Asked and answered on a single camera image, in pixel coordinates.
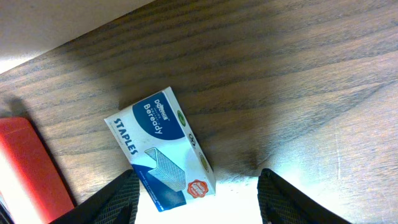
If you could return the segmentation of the red black stapler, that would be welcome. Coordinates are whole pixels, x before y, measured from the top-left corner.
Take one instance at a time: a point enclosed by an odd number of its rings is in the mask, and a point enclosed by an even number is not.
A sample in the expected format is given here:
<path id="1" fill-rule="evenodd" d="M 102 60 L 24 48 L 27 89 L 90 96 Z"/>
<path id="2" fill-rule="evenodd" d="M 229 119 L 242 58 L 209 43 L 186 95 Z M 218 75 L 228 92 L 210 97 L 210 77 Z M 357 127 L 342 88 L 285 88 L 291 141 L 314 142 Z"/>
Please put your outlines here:
<path id="1" fill-rule="evenodd" d="M 1 204 L 14 223 L 50 223 L 75 208 L 30 122 L 1 119 Z"/>

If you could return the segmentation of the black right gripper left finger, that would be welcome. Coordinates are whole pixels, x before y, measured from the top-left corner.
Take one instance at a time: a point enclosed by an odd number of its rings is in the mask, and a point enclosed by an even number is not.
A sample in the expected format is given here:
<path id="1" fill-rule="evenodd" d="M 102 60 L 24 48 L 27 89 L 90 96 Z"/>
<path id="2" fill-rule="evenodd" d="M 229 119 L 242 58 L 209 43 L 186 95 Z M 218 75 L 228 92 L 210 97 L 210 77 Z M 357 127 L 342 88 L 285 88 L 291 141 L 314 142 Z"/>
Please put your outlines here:
<path id="1" fill-rule="evenodd" d="M 127 170 L 73 210 L 57 224 L 134 224 L 140 196 L 139 179 Z"/>

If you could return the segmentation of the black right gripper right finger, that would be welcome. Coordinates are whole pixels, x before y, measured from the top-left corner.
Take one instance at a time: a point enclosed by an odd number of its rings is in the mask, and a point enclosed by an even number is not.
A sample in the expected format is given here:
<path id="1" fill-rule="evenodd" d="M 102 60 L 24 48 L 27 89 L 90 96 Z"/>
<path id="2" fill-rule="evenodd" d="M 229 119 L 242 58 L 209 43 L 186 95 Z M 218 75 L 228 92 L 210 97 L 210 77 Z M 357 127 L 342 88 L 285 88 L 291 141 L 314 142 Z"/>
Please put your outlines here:
<path id="1" fill-rule="evenodd" d="M 257 197 L 263 223 L 347 223 L 270 169 L 258 178 Z"/>

